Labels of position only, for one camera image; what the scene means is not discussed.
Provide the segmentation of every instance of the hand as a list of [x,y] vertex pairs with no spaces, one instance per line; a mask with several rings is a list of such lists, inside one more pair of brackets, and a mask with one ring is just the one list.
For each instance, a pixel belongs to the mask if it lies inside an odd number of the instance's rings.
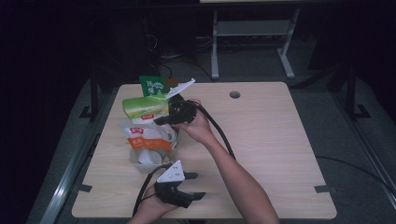
[[132,219],[128,222],[129,224],[146,224],[151,223],[165,213],[177,209],[177,206],[170,203],[163,203],[156,195],[154,186],[146,189],[143,201],[140,203],[139,209]]
[[[201,102],[199,100],[191,100],[198,104]],[[195,141],[207,144],[209,140],[216,139],[215,135],[210,129],[209,121],[207,117],[197,109],[195,119],[189,123],[180,123],[172,125],[175,128],[179,128],[185,131],[191,138]]]

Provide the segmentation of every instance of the metal stand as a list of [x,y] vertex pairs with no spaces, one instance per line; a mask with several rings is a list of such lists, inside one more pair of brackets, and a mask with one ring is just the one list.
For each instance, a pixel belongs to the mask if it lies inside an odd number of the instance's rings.
[[79,117],[89,118],[90,122],[93,122],[99,111],[98,83],[96,81],[95,71],[92,71],[91,73],[90,82],[91,82],[91,113],[88,112],[90,110],[90,107],[84,106],[84,109],[82,110]]
[[358,105],[360,113],[355,113],[355,89],[356,89],[356,76],[353,67],[350,67],[350,72],[346,83],[346,112],[352,120],[368,119],[370,114],[364,105]]
[[212,45],[212,78],[219,78],[218,64],[218,36],[238,36],[238,35],[284,35],[285,43],[278,49],[280,61],[285,69],[288,78],[294,78],[287,52],[290,41],[294,33],[294,28],[300,13],[300,9],[294,9],[291,20],[283,21],[218,21],[218,12],[213,15],[213,45]]
[[295,9],[293,12],[293,16],[291,18],[290,24],[289,24],[288,32],[286,33],[285,44],[283,45],[283,47],[281,49],[277,49],[277,53],[279,54],[280,61],[283,64],[283,68],[285,69],[286,76],[288,78],[294,78],[294,73],[293,73],[293,70],[291,69],[289,59],[286,56],[286,53],[288,52],[290,41],[291,41],[291,38],[293,37],[294,28],[296,27],[296,23],[297,23],[299,14],[300,14],[300,9],[299,8]]

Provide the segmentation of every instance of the person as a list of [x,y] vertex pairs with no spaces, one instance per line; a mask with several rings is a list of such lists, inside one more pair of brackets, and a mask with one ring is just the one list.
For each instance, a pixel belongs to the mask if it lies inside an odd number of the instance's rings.
[[[203,144],[213,157],[233,203],[246,223],[279,223],[279,218],[265,190],[222,146],[212,133],[209,121],[199,110],[191,123],[173,125],[186,132],[192,139]],[[145,197],[155,194],[153,186]],[[177,206],[163,203],[155,195],[142,201],[137,213],[128,224],[146,224],[162,217]]]

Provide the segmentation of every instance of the finger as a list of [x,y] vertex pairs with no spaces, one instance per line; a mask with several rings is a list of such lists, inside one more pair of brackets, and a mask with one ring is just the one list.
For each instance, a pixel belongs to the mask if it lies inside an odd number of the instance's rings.
[[198,103],[199,105],[201,104],[201,101],[198,100],[198,99],[190,99],[189,101],[193,101],[193,102],[195,102],[195,103]]
[[149,196],[150,194],[153,194],[153,193],[155,193],[155,188],[154,188],[154,185],[151,185],[150,187],[148,187],[146,189],[145,196]]
[[188,126],[188,124],[186,124],[186,123],[172,124],[172,127],[179,128],[184,131],[186,131],[187,126]]

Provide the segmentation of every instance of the table hole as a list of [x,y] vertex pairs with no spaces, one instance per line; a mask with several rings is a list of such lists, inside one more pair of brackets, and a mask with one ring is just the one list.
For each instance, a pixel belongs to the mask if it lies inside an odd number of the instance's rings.
[[239,93],[239,91],[230,91],[230,96],[233,99],[238,99],[239,97],[241,97],[241,93]]

